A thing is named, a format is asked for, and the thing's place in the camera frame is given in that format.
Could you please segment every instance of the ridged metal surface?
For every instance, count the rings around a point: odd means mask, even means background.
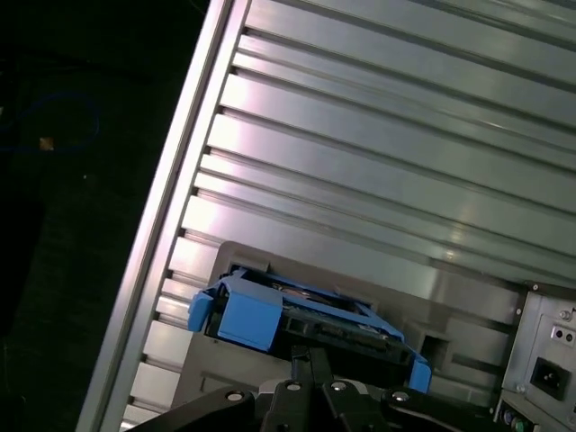
[[[432,388],[490,404],[518,295],[440,267],[575,286],[575,14],[537,0],[254,0],[211,83],[130,396],[169,407],[187,302],[234,240],[447,306],[456,357]]]

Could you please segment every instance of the black floor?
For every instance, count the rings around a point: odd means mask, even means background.
[[[206,10],[207,1],[194,2]],[[3,194],[35,202],[42,213],[6,339],[8,385],[26,400],[22,430],[71,431],[203,15],[188,0],[35,0],[17,7],[10,43],[28,54],[0,125],[47,95],[82,97],[46,102],[4,135],[15,151],[0,155]],[[91,64],[62,69],[76,59]],[[92,105],[100,130],[82,147],[94,131]],[[54,151],[40,150],[42,137],[53,138]],[[22,220],[34,223],[36,210],[2,211],[27,212]],[[2,229],[18,237],[23,228]]]

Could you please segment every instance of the screw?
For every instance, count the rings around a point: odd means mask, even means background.
[[[346,388],[346,385],[343,382],[336,381],[336,382],[333,382],[330,387],[332,387],[335,392],[341,392],[342,390],[344,390]]]
[[[567,310],[563,310],[560,312],[560,318],[562,318],[564,321],[570,321],[572,319],[572,314]]]
[[[410,399],[410,396],[407,393],[405,393],[404,391],[395,391],[392,394],[392,398],[398,402],[405,402],[408,399]]]
[[[244,393],[242,393],[242,391],[231,391],[230,393],[228,393],[226,395],[226,399],[228,399],[230,402],[239,401],[243,397],[244,397]]]

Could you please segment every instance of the metal panel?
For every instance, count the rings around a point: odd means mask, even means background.
[[[157,412],[149,411],[147,409],[135,407],[133,405],[129,405],[126,407],[124,411],[124,420],[129,421],[132,424],[140,424],[153,419],[158,415]]]
[[[170,405],[190,336],[178,327],[227,240],[380,285],[359,295],[454,345],[432,392],[490,406],[531,313],[501,279],[576,286],[575,12],[543,0],[229,11],[210,82],[176,114],[171,140],[190,142],[169,209],[154,210],[153,260],[127,270],[137,314],[111,321],[131,332],[103,347],[123,359],[100,430],[120,427],[129,394]]]
[[[573,313],[576,304],[573,301],[544,297],[532,292],[528,295],[524,316],[520,321],[517,338],[514,343],[503,386],[511,392],[517,392],[539,409],[555,418],[567,428],[574,429],[576,414],[576,382],[570,379],[565,397],[553,399],[531,383],[536,359],[542,357],[574,374],[576,352],[573,332],[576,323]],[[553,338],[554,328],[564,330],[562,339]],[[566,341],[565,335],[571,331],[572,341]]]
[[[343,193],[342,189],[337,189],[330,184],[313,183],[289,172],[278,172],[270,166],[254,166],[246,162],[230,160],[227,157],[206,155],[202,158],[201,168],[205,172],[229,179],[222,184],[224,180],[217,182],[214,177],[200,173],[196,179],[196,185],[207,191],[234,194],[238,199],[243,200],[244,198],[239,195],[240,188],[242,185],[251,185],[452,246],[454,253],[450,257],[455,263],[459,262],[459,251],[467,249],[481,255],[496,257],[501,262],[523,263],[525,266],[538,268],[542,272],[563,275],[568,279],[576,278],[573,260],[565,256],[528,247],[526,244],[513,242],[509,238],[495,236],[452,220],[441,219],[430,213],[414,211],[393,202],[377,200],[353,191]]]
[[[130,396],[155,407],[168,410],[172,403],[179,377],[178,373],[150,364],[140,363]]]
[[[574,168],[574,155],[570,153],[574,150],[572,135],[548,125],[455,98],[397,76],[258,37],[242,36],[238,51],[234,63],[240,68]],[[563,158],[569,158],[569,162],[563,164]]]
[[[251,91],[256,83],[235,79],[227,83],[227,92],[235,101],[249,101],[257,108],[257,96]],[[293,105],[294,110],[303,107]],[[318,179],[368,193],[447,219],[457,218],[467,225],[523,239],[538,246],[576,254],[576,221],[565,215],[537,210],[528,203],[511,202],[437,180],[434,176],[386,164],[377,158],[360,157],[352,152],[315,143],[297,135],[218,115],[209,144],[268,164],[284,167]]]
[[[465,14],[471,13],[471,17],[481,20],[497,20],[513,26],[515,29],[528,29],[535,35],[541,34],[552,36],[558,41],[576,40],[571,23],[576,21],[576,13],[573,11],[559,8],[551,10],[549,7],[555,7],[546,1],[531,2],[514,2],[502,0],[486,0],[479,2],[477,0],[442,0],[441,2],[428,2],[429,5],[437,5],[442,8],[446,5],[455,6],[457,12]]]
[[[340,13],[342,20],[360,18],[408,35],[433,41],[437,49],[446,47],[460,50],[460,55],[472,53],[504,64],[510,63],[545,76],[574,83],[576,76],[570,64],[576,61],[573,52],[550,46],[537,40],[524,38],[510,31],[472,22],[457,15],[430,10],[422,4],[405,0],[386,2],[350,2],[348,0],[304,0],[316,5],[319,14]]]
[[[130,430],[132,428],[136,427],[135,423],[130,423],[129,421],[123,421],[120,424],[120,432],[126,432],[127,430]]]
[[[187,238],[179,238],[168,268],[175,272],[208,281],[218,249]]]
[[[576,96],[571,93],[286,4],[254,1],[247,27],[521,112],[574,124],[571,108]]]
[[[186,352],[191,339],[192,333],[188,330],[154,321],[148,332],[143,353],[155,362],[181,368],[186,359]]]

